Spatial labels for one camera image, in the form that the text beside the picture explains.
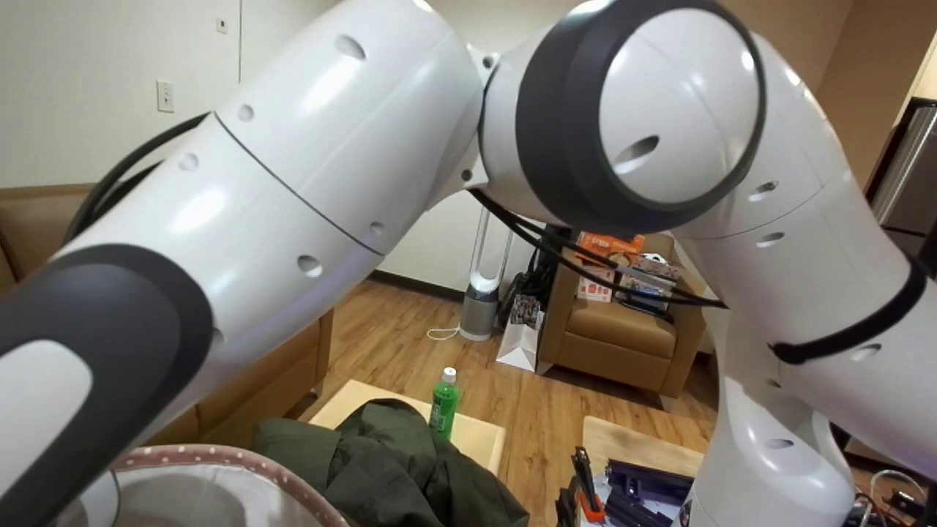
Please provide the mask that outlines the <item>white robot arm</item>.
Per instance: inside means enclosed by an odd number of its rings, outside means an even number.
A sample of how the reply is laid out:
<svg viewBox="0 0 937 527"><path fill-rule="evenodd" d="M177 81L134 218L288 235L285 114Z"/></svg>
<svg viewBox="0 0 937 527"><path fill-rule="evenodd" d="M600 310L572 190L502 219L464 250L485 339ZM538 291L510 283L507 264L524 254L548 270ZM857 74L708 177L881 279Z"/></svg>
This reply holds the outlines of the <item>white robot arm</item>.
<svg viewBox="0 0 937 527"><path fill-rule="evenodd" d="M733 314L692 527L840 527L850 430L937 478L937 283L876 222L794 67L717 0L582 0L497 61L427 0L341 0L2 299L8 527L360 283L469 190L667 232Z"/></svg>

